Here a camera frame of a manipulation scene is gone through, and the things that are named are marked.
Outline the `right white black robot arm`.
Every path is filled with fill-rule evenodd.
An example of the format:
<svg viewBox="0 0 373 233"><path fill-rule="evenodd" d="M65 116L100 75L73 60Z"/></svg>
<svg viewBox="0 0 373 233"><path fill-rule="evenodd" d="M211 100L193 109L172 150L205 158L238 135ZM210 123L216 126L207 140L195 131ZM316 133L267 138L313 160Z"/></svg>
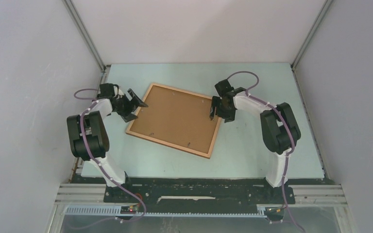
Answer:
<svg viewBox="0 0 373 233"><path fill-rule="evenodd" d="M215 84L217 96L212 97L209 117L222 118L226 123L235 120L237 110L259 117L263 142L270 151L269 171L266 181L269 186L263 189L267 202L281 199L287 179L289 159L295 150L301 131L291 106L283 102L273 105L249 94L243 88L233 88L227 79Z"/></svg>

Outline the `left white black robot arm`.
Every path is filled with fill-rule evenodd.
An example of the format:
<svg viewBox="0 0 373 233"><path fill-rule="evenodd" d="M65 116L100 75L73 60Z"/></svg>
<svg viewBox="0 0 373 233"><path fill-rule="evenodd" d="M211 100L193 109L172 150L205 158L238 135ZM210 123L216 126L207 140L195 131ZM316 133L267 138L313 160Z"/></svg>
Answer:
<svg viewBox="0 0 373 233"><path fill-rule="evenodd" d="M137 119L134 111L148 105L132 89L124 93L120 86L104 83L96 90L91 105L79 115L67 117L70 149L74 157L90 162L103 176L108 187L117 187L115 195L129 202L134 189L127 185L129 177L109 155L110 141L104 119L117 113L125 123Z"/></svg>

